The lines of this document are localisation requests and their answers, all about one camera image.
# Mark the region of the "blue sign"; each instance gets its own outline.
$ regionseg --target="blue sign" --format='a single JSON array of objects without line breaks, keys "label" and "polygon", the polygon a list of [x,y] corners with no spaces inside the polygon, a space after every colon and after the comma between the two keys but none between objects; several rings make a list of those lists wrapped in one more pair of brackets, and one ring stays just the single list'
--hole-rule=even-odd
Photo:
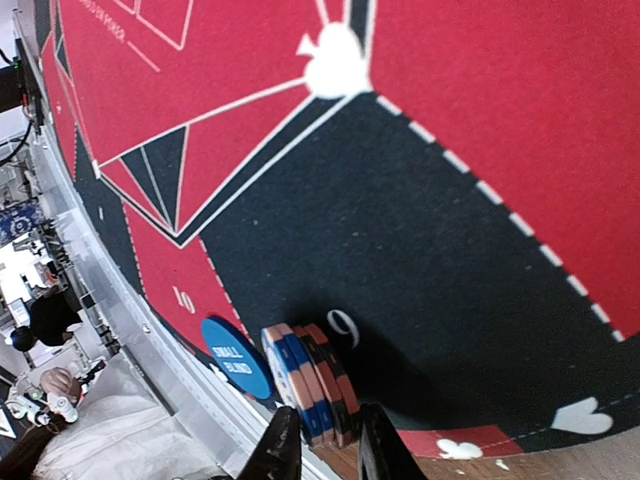
[{"label": "blue sign", "polygon": [[269,366],[242,332],[220,317],[210,317],[202,323],[202,335],[218,368],[238,390],[260,400],[271,397]]}]

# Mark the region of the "black triangle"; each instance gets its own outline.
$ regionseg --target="black triangle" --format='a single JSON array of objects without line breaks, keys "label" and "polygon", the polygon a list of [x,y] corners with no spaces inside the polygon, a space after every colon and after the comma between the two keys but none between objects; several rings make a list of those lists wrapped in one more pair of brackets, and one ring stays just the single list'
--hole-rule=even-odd
[{"label": "black triangle", "polygon": [[131,175],[136,179],[140,188],[147,194],[153,206],[156,207],[158,212],[162,217],[164,217],[164,211],[162,210],[162,204],[160,203],[160,198],[156,195],[156,189],[153,186],[153,181],[151,180],[151,176],[149,175],[149,170],[147,170],[147,166],[144,163],[144,158],[142,156],[142,150],[140,148],[127,153],[122,156],[122,160],[124,164],[127,166]]},{"label": "black triangle", "polygon": [[60,5],[56,2],[56,36],[53,39],[54,48],[58,46],[58,43],[62,39],[62,24],[60,21]]},{"label": "black triangle", "polygon": [[180,165],[186,128],[168,133],[144,146],[149,166],[158,184],[158,190],[167,207],[171,224],[176,221]]},{"label": "black triangle", "polygon": [[69,68],[69,60],[67,59],[67,47],[64,42],[64,38],[60,42],[60,47],[58,48],[58,53],[56,54],[58,60],[60,61],[60,65],[64,68],[64,71],[67,72],[69,78],[71,78],[71,69]]}]

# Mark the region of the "cable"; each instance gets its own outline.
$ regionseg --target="cable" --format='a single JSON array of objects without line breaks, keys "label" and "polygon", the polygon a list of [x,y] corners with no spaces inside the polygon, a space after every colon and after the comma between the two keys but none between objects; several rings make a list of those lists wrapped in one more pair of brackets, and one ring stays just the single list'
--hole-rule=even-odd
[{"label": "cable", "polygon": [[4,52],[2,51],[2,49],[0,49],[0,57],[2,57],[2,59],[7,62],[7,65],[11,65],[13,66],[13,62],[11,60],[9,60],[9,57],[7,57]]},{"label": "cable", "polygon": [[29,122],[29,126],[27,127],[27,131],[24,134],[24,137],[22,137],[22,140],[20,141],[20,143],[18,144],[16,149],[13,152],[11,152],[9,154],[9,156],[7,156],[6,158],[3,158],[2,160],[0,160],[0,167],[5,166],[7,163],[9,163],[11,160],[13,160],[13,157],[15,157],[18,154],[18,152],[20,151],[20,149],[25,146],[25,144],[27,143],[27,138],[29,138],[29,134],[31,133],[31,127],[32,126],[33,126],[33,124],[31,122]]}]

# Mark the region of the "black shirt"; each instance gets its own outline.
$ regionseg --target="black shirt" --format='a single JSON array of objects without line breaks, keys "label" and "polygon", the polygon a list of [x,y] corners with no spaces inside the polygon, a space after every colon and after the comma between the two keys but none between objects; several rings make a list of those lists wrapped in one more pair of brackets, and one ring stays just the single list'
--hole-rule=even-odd
[{"label": "black shirt", "polygon": [[82,323],[62,293],[40,297],[31,305],[31,332],[49,347],[64,345],[62,334],[71,325]]}]

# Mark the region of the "poker chip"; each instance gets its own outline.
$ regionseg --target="poker chip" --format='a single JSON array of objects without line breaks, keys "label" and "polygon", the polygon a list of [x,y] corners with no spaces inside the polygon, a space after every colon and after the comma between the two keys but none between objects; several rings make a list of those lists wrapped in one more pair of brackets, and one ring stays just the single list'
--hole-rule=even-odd
[{"label": "poker chip", "polygon": [[349,376],[345,372],[338,356],[320,327],[315,324],[310,324],[305,326],[304,329],[316,343],[320,352],[322,352],[322,355],[335,378],[351,420],[352,439],[356,439],[360,435],[361,427],[360,404],[358,403],[358,397],[356,397],[356,393],[353,390],[353,385],[351,385],[351,380],[349,380]]},{"label": "poker chip", "polygon": [[244,333],[220,317],[206,319],[201,330],[218,368],[236,389],[260,400],[271,397],[269,365]]},{"label": "poker chip", "polygon": [[276,325],[275,328],[280,331],[287,342],[287,346],[291,350],[291,353],[298,364],[298,370],[302,374],[309,393],[311,394],[311,399],[314,403],[314,410],[320,419],[320,426],[322,427],[322,440],[324,443],[332,443],[335,440],[333,415],[331,414],[329,403],[327,402],[322,386],[320,385],[320,380],[316,375],[316,371],[309,354],[289,325],[281,323]]},{"label": "poker chip", "polygon": [[348,446],[352,439],[352,426],[351,416],[347,410],[347,405],[342,397],[340,387],[336,382],[336,378],[331,372],[331,368],[324,355],[320,351],[320,348],[311,337],[311,334],[307,332],[304,327],[293,327],[293,331],[304,345],[313,368],[315,370],[318,381],[324,392],[324,396],[327,399],[329,408],[333,415],[335,442],[339,448]]},{"label": "poker chip", "polygon": [[315,402],[283,334],[278,326],[272,326],[262,330],[261,339],[275,386],[283,402],[300,413],[303,438],[311,446],[322,445],[324,429]]}]

